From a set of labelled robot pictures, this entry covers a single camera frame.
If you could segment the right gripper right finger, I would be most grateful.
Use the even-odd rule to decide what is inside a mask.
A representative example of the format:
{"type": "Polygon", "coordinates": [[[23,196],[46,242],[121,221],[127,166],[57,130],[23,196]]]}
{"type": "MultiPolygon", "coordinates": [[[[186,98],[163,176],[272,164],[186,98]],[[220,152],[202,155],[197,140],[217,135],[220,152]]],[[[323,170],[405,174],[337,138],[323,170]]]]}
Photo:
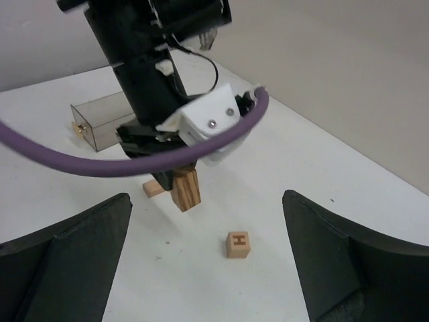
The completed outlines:
{"type": "Polygon", "coordinates": [[[286,229],[310,321],[427,321],[428,247],[337,215],[293,190],[286,229]]]}

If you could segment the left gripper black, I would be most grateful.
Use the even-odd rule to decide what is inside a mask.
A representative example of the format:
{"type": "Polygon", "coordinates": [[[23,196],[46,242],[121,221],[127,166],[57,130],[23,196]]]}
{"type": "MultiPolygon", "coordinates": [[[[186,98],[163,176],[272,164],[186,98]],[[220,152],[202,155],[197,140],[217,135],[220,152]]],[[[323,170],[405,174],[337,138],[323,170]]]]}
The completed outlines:
{"type": "MultiPolygon", "coordinates": [[[[177,133],[159,132],[154,126],[140,124],[134,117],[116,129],[116,136],[128,158],[140,158],[186,147],[177,133]]],[[[174,171],[153,172],[152,176],[165,191],[173,189],[174,171]]]]}

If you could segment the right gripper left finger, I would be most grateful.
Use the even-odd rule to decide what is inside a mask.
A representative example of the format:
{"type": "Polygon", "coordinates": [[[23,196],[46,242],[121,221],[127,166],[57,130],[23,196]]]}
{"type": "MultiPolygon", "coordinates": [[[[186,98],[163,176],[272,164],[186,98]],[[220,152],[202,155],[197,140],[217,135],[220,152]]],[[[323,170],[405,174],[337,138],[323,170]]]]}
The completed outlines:
{"type": "Polygon", "coordinates": [[[102,321],[132,203],[119,193],[1,244],[2,321],[102,321]]]}

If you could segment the light wood long block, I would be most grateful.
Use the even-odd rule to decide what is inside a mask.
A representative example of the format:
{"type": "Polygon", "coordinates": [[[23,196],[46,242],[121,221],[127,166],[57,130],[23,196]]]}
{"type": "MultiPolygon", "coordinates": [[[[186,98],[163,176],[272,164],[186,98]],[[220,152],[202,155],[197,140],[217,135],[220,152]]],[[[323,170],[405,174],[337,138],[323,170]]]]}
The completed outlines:
{"type": "Polygon", "coordinates": [[[160,194],[163,194],[165,190],[163,187],[159,184],[159,182],[155,179],[147,181],[142,184],[142,189],[147,196],[147,198],[153,198],[160,194]]]}

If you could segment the striped dark wood block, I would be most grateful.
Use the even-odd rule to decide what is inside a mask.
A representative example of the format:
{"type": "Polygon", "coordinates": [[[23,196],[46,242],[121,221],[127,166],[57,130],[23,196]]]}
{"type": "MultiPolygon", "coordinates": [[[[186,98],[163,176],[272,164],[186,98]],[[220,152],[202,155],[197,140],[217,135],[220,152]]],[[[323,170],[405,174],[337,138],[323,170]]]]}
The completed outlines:
{"type": "Polygon", "coordinates": [[[195,166],[186,166],[174,171],[173,188],[170,192],[174,204],[186,212],[201,203],[198,175],[195,166]]]}

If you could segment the clear plastic box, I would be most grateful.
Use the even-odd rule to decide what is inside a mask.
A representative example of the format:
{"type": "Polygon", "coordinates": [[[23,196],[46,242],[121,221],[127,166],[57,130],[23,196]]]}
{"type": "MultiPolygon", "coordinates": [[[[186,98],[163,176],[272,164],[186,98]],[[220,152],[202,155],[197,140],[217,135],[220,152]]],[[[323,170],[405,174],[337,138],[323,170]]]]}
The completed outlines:
{"type": "Polygon", "coordinates": [[[70,107],[75,134],[87,141],[96,152],[117,144],[117,128],[135,119],[123,92],[70,107]]]}

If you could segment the wood cube letter H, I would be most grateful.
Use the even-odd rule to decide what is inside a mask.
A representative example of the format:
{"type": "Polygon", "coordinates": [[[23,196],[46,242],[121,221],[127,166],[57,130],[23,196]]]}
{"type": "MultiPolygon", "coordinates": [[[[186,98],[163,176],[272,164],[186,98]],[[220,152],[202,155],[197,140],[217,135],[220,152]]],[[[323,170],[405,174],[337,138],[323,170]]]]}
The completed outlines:
{"type": "Polygon", "coordinates": [[[250,251],[249,234],[246,231],[228,232],[226,241],[227,258],[245,259],[250,251]]]}

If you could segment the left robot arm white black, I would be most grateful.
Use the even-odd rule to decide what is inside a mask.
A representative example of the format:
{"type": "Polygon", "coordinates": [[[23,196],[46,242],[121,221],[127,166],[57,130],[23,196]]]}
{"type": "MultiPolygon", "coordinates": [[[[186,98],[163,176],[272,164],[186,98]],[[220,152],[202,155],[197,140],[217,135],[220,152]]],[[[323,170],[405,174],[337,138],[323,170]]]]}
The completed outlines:
{"type": "Polygon", "coordinates": [[[228,1],[86,1],[84,16],[119,81],[134,119],[117,128],[130,159],[183,148],[156,126],[199,99],[188,94],[172,50],[202,58],[220,27],[232,22],[228,1]]]}

